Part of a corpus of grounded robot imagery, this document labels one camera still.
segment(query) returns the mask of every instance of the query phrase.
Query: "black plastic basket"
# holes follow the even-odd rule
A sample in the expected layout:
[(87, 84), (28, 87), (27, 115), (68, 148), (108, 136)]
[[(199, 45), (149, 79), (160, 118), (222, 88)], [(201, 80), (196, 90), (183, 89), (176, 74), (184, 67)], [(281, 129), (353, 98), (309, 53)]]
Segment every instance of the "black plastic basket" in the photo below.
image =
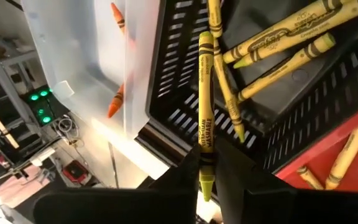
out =
[[(219, 39), (222, 51), (311, 2), (225, 0), (221, 9), (224, 34)], [(198, 36), (208, 30), (207, 18), (206, 1), (160, 2), (147, 113), (149, 124), (174, 142), (181, 153), (197, 142)], [(252, 99), (240, 105), (247, 130), (244, 144), (233, 130), (215, 82), (216, 134), (275, 173), (358, 112), (358, 17), (330, 33), (336, 38), (336, 46), (299, 69), (311, 78), (296, 96), (286, 99), (283, 110), (269, 110)], [(229, 82), (233, 89), (241, 90), (308, 43), (240, 70), (229, 68)]]

